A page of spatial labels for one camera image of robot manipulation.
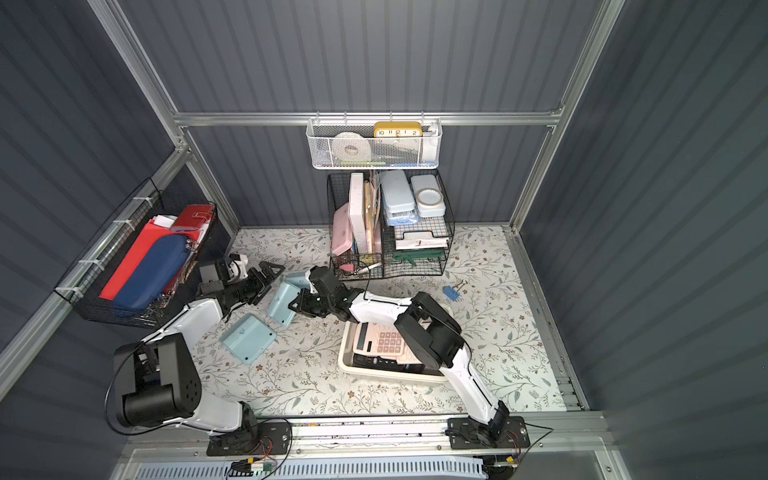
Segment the pink calculator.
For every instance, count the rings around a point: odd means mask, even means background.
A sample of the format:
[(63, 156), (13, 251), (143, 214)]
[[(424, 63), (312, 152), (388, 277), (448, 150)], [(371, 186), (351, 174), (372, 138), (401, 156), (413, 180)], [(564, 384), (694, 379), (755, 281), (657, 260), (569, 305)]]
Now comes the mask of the pink calculator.
[(353, 352), (358, 355), (393, 360), (404, 365), (421, 363), (397, 329), (391, 325), (359, 324), (356, 329)]

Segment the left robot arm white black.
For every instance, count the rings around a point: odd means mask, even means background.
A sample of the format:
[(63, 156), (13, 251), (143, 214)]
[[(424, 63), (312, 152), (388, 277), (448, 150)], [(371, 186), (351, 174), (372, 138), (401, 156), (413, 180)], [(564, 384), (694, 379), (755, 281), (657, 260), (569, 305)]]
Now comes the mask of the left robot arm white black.
[(253, 435), (252, 410), (204, 389), (191, 348), (237, 309), (259, 303), (284, 272), (283, 265), (261, 261), (244, 279), (218, 292), (201, 285), (198, 298), (160, 329), (118, 348), (104, 399), (108, 426), (125, 436), (170, 426), (219, 436)]

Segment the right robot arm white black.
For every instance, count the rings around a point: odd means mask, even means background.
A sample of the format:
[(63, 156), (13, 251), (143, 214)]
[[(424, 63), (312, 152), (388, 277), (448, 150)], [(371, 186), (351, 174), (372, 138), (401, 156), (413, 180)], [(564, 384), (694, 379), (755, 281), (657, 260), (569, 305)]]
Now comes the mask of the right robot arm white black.
[(375, 295), (346, 286), (325, 266), (312, 267), (305, 277), (309, 286), (289, 303), (290, 310), (310, 318), (334, 315), (347, 322), (394, 327), (415, 357), (425, 367), (440, 371), (458, 393), (474, 426), (466, 438), (485, 447), (497, 445), (509, 409), (476, 371), (460, 325), (431, 295)]

